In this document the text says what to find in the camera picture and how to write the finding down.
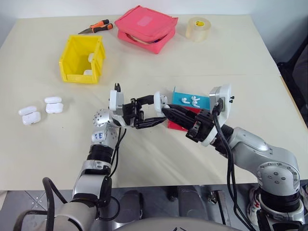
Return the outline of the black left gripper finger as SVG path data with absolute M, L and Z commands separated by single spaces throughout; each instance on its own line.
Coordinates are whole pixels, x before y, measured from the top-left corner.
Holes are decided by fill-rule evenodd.
M 135 128 L 143 129 L 143 128 L 151 128 L 158 124 L 163 123 L 167 118 L 166 117 L 153 117 L 148 119 L 143 119 L 142 117 L 135 118 Z
M 154 104 L 154 95 L 147 95 L 136 99 L 137 106 L 143 106 L 145 104 Z

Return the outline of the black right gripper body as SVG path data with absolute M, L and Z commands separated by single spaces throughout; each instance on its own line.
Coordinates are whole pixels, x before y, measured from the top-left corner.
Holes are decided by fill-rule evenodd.
M 201 110 L 193 114 L 192 128 L 187 129 L 186 137 L 194 142 L 203 142 L 214 127 L 213 116 L 209 110 Z

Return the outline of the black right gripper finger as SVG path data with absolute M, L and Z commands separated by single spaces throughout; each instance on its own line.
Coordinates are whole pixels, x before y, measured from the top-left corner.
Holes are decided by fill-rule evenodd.
M 168 118 L 176 118 L 180 116 L 195 118 L 200 112 L 204 111 L 204 109 L 186 107 L 177 104 L 169 104 L 168 106 Z
M 195 124 L 195 118 L 190 118 L 186 116 L 180 116 L 176 118 L 168 118 L 168 109 L 162 109 L 163 114 L 166 116 L 166 118 L 177 125 L 189 130 L 191 129 Z

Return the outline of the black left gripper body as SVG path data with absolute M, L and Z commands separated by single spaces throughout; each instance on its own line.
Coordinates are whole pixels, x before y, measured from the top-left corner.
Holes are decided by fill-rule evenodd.
M 122 106 L 123 119 L 127 126 L 132 128 L 145 128 L 142 98 L 132 98 L 130 103 Z

